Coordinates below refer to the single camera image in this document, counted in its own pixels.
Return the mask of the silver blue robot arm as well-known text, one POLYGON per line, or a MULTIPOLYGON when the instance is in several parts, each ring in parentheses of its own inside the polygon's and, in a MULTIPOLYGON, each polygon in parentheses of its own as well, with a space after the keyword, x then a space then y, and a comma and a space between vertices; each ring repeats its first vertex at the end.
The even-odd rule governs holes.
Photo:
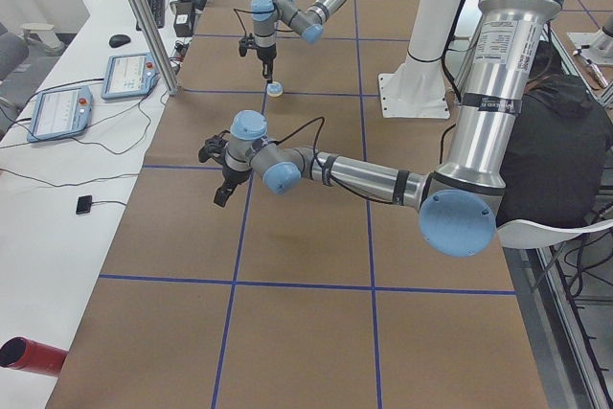
POLYGON ((317 42, 324 25, 348 0, 314 0, 302 9, 296 0, 252 0, 250 14, 253 32, 239 41, 239 54, 256 52, 262 64, 262 76, 268 87, 275 84, 274 60, 277 57, 277 26, 285 25, 308 44, 317 42))
MULTIPOLYGON (((465 0, 420 0, 405 61, 379 78, 388 119, 447 120, 444 88, 451 83, 445 53, 465 0)), ((258 175, 272 193, 300 180, 338 186, 360 198, 418 212, 420 232, 438 251, 467 257, 492 240, 506 185, 500 174, 511 130, 534 65, 544 26, 564 0, 479 0, 481 19, 462 66, 459 111, 452 137, 418 139, 413 156, 438 152, 434 168, 420 174, 324 152, 291 148, 271 138, 265 117, 239 112, 231 127, 208 140, 200 161, 222 167, 215 203, 224 206, 235 188, 258 175)))

